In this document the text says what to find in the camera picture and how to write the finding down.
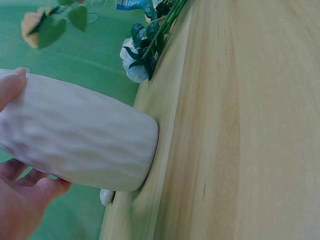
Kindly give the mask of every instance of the wood grain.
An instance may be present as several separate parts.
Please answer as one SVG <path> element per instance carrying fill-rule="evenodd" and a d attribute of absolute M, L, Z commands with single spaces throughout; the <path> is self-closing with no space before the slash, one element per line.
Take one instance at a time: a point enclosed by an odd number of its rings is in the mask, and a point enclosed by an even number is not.
<path fill-rule="evenodd" d="M 117 239 L 320 239 L 319 13 L 318 0 L 195 1 L 155 232 Z"/>
<path fill-rule="evenodd" d="M 148 178 L 137 192 L 117 192 L 106 208 L 101 240 L 152 239 L 166 173 L 186 53 L 190 15 L 186 9 L 150 82 L 140 85 L 134 106 L 159 124 L 159 139 Z"/>

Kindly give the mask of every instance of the hand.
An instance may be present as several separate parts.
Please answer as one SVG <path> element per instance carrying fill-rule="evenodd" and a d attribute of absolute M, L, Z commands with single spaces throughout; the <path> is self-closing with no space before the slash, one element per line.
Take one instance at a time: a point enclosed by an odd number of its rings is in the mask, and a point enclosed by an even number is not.
<path fill-rule="evenodd" d="M 19 94 L 25 81 L 23 68 L 0 79 L 0 112 Z M 35 169 L 18 179 L 27 167 L 16 159 L 0 163 L 0 240 L 28 239 L 39 226 L 49 203 L 71 187 L 70 182 L 49 179 L 47 174 Z"/>

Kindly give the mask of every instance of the blue package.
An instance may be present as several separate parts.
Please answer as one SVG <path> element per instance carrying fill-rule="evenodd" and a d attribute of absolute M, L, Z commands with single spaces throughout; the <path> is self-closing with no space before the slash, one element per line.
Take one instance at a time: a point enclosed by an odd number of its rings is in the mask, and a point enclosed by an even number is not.
<path fill-rule="evenodd" d="M 146 0 L 116 0 L 115 9 L 130 11 L 136 9 L 144 9 Z"/>

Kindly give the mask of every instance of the fingernail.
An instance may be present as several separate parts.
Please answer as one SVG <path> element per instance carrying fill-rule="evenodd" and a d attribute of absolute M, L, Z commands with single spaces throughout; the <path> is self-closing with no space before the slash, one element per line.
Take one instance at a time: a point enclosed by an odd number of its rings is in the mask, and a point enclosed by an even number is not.
<path fill-rule="evenodd" d="M 25 79 L 27 76 L 27 72 L 23 67 L 18 67 L 16 70 L 14 70 L 14 74 L 18 75 L 22 79 Z"/>

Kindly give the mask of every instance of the white ceramic vase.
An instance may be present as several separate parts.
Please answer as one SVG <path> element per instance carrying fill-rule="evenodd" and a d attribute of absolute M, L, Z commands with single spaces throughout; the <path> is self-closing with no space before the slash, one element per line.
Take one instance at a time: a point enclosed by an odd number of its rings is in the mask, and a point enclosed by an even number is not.
<path fill-rule="evenodd" d="M 0 69 L 0 78 L 13 74 Z M 71 83 L 28 74 L 22 93 L 0 113 L 0 148 L 64 180 L 135 191 L 158 140 L 150 116 Z"/>

